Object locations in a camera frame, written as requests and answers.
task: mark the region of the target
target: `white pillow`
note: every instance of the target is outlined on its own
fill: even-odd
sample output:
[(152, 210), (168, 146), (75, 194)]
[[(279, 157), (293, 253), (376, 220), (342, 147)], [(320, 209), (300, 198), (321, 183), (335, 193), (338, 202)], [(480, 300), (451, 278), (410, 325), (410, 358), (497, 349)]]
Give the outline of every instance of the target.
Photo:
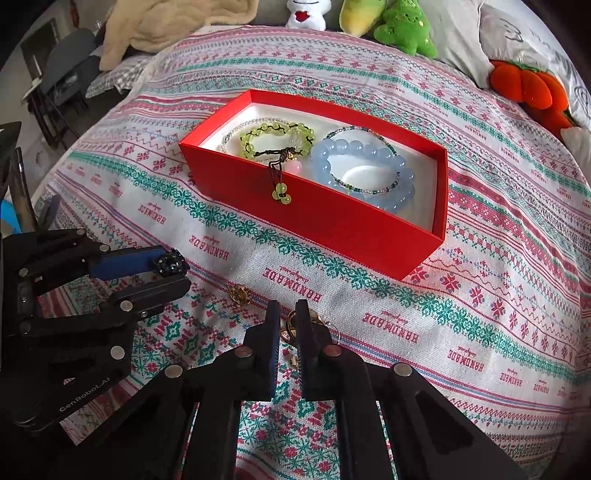
[(438, 60), (488, 88), (493, 66), (479, 41), (480, 7), (483, 0), (418, 0), (431, 24), (431, 40)]
[(566, 148), (572, 154), (587, 183), (591, 184), (591, 133), (579, 127), (563, 128), (560, 131)]
[(570, 59), (543, 41), (524, 21), (484, 4), (481, 10), (480, 43), (493, 60), (515, 61), (560, 79), (574, 120), (591, 130), (591, 96)]

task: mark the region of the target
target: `red box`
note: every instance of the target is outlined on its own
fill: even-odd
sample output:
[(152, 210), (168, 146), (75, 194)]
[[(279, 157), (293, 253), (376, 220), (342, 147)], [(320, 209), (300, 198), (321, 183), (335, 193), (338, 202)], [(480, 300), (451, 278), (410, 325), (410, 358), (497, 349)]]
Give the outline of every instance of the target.
[[(437, 171), (431, 231), (287, 173), (284, 183), (292, 202), (283, 205), (271, 197), (274, 185), (267, 166), (202, 147), (220, 127), (252, 104), (290, 109), (339, 124), (366, 127), (433, 159)], [(181, 141), (180, 148), (195, 185), (203, 195), (397, 280), (408, 275), (445, 239), (447, 151), (417, 134), (365, 113), (301, 96), (249, 90), (195, 127)]]

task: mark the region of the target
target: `beige blanket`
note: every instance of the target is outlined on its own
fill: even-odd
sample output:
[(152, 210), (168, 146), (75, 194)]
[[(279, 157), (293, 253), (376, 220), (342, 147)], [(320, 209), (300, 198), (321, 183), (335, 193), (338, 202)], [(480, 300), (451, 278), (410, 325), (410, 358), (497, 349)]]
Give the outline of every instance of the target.
[(258, 0), (117, 0), (107, 20), (101, 70), (114, 69), (127, 47), (158, 52), (211, 24), (240, 25)]

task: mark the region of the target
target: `checkered pillow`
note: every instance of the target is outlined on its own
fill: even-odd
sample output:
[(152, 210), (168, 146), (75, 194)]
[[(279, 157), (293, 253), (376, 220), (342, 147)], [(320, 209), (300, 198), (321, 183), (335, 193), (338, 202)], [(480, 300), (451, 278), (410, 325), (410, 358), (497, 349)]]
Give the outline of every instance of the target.
[(131, 90), (135, 81), (148, 62), (154, 57), (153, 54), (142, 53), (123, 60), (113, 70), (101, 73), (86, 90), (86, 98), (100, 95), (115, 87), (119, 93), (123, 90)]

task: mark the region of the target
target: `red heart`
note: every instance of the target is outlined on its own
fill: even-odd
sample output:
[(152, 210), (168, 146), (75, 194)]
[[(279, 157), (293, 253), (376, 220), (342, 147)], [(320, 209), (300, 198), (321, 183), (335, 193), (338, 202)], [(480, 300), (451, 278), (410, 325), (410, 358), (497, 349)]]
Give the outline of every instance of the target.
[(297, 11), (295, 14), (295, 19), (298, 22), (303, 22), (309, 17), (308, 12)]

